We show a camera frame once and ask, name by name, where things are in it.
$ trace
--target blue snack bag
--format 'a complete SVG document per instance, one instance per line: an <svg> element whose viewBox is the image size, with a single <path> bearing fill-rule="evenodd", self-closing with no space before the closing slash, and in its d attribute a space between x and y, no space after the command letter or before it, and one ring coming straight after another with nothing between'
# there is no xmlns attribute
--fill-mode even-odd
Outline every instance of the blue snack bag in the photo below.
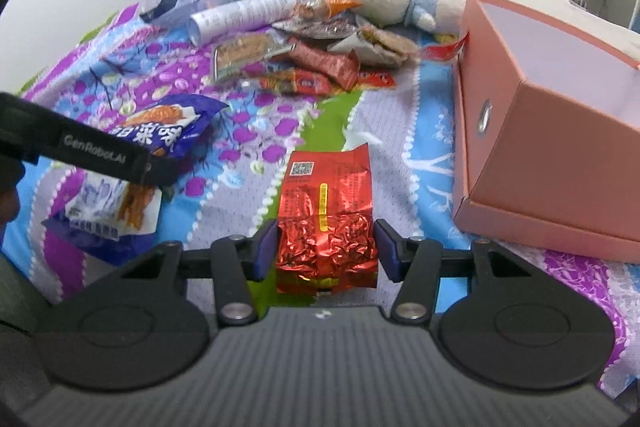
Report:
<svg viewBox="0 0 640 427"><path fill-rule="evenodd" d="M109 134L153 154L184 159L226 104L200 94L171 94L114 126ZM84 171L78 193L43 225L113 266L153 246L162 192Z"/></svg>

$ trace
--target colorful bedsheet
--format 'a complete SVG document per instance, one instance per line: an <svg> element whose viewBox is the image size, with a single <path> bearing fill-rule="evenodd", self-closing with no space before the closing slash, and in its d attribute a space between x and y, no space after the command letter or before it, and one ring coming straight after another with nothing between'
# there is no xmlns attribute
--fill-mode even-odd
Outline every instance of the colorful bedsheet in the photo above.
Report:
<svg viewBox="0 0 640 427"><path fill-rule="evenodd" d="M325 102L281 98L269 92L223 90L209 79L210 52L191 49L184 29L145 25L132 6L91 41L78 46L28 88L28 100L103 128L173 92L197 92L225 101L217 134L163 203L157 241L207 247L230 233L252 234L276 214L279 185L294 149L340 150L370 142L374 217L402 235L425 235L447 248L470 241L451 219L453 99L448 66L423 63L400 70L398 88L352 92ZM430 37L410 28L420 44ZM6 229L3 250L52 302L78 292L110 267L66 244L41 225L78 190L76 171L42 158L28 167L18 189L23 208ZM601 385L611 396L640 375L640 267L604 263L551 251L512 247L528 261L599 304L616 328L616 346ZM380 270L376 289L318 298L317 305L376 303L388 309L399 285ZM446 280L438 311L465 295L466 282ZM273 274L252 284L261 310L269 305L313 304L275 292ZM210 282L190 283L188 296L211 309Z"/></svg>

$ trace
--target red candy wrapper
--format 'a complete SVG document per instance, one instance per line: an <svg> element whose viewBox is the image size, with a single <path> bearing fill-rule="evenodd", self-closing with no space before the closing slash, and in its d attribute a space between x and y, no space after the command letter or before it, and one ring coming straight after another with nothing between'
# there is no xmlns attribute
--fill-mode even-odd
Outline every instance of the red candy wrapper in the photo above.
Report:
<svg viewBox="0 0 640 427"><path fill-rule="evenodd" d="M361 71L358 75L360 89L384 89L396 87L396 80L386 71Z"/></svg>
<svg viewBox="0 0 640 427"><path fill-rule="evenodd" d="M324 74L299 68L275 71L258 78L244 80L241 85L254 89L266 89L278 94L329 96L334 92L334 86Z"/></svg>
<svg viewBox="0 0 640 427"><path fill-rule="evenodd" d="M420 58L420 60L449 62L458 56L468 38L469 33L467 32L461 39L450 42L449 44L428 44L420 48L415 56Z"/></svg>
<svg viewBox="0 0 640 427"><path fill-rule="evenodd" d="M285 56L295 65L325 74L345 91L353 89L360 73L360 60L355 52L349 55L335 55L310 48L296 38L290 38L288 42L295 44L295 47Z"/></svg>
<svg viewBox="0 0 640 427"><path fill-rule="evenodd" d="M278 290L314 295L375 288L372 210L366 144L345 152L294 152L278 211Z"/></svg>

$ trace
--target red foil tea packet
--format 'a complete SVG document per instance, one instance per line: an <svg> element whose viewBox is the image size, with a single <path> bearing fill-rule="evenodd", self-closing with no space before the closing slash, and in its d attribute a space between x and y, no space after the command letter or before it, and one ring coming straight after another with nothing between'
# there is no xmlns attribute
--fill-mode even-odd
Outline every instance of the red foil tea packet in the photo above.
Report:
<svg viewBox="0 0 640 427"><path fill-rule="evenodd" d="M282 182L276 283L314 295L375 288L371 169L365 144L345 152L295 151Z"/></svg>
<svg viewBox="0 0 640 427"><path fill-rule="evenodd" d="M349 55L334 55L310 48L293 37L288 42L295 46L289 53L281 56L288 58L300 68L325 74L345 91L353 89L360 73L360 60L354 52Z"/></svg>

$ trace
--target white paper roll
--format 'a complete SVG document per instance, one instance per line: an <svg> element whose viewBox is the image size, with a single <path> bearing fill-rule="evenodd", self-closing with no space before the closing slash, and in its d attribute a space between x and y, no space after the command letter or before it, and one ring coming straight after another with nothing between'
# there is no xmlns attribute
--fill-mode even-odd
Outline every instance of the white paper roll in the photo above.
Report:
<svg viewBox="0 0 640 427"><path fill-rule="evenodd" d="M298 0L241 0L194 13L189 37L200 47L229 32L252 31L293 15Z"/></svg>

